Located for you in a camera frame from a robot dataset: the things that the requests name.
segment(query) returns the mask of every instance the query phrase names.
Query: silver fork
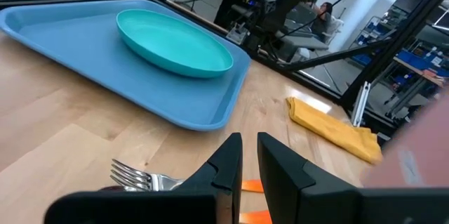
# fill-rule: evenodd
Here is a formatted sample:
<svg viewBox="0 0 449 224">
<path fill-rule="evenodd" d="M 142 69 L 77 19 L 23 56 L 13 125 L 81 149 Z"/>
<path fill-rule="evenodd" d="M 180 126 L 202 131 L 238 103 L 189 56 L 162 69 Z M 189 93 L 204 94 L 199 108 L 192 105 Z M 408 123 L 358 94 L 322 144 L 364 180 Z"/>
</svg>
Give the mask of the silver fork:
<svg viewBox="0 0 449 224">
<path fill-rule="evenodd" d="M 141 191 L 169 191 L 180 186 L 185 180 L 174 179 L 163 174 L 146 173 L 112 160 L 112 180 L 122 186 L 131 186 Z"/>
</svg>

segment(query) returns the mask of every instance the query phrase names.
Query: yellow napkin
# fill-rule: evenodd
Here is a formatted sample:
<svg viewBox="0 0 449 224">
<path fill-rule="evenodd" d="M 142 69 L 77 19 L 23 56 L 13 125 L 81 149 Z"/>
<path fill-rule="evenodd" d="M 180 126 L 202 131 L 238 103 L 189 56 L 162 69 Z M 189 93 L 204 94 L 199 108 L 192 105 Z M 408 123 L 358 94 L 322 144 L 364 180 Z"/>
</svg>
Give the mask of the yellow napkin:
<svg viewBox="0 0 449 224">
<path fill-rule="evenodd" d="M 377 136 L 370 129 L 345 124 L 297 98 L 287 98 L 287 103 L 288 115 L 294 122 L 367 162 L 382 160 Z"/>
</svg>

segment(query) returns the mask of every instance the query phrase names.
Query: oval plate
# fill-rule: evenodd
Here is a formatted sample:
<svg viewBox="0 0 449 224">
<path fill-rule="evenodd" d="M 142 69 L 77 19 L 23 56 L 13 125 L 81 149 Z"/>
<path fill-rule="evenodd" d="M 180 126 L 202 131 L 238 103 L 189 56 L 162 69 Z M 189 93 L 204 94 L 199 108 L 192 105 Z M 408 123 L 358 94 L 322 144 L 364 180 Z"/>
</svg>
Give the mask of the oval plate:
<svg viewBox="0 0 449 224">
<path fill-rule="evenodd" d="M 116 18 L 125 43 L 151 63 L 188 77 L 218 77 L 229 70 L 229 51 L 212 36 L 172 17 L 126 10 Z"/>
</svg>

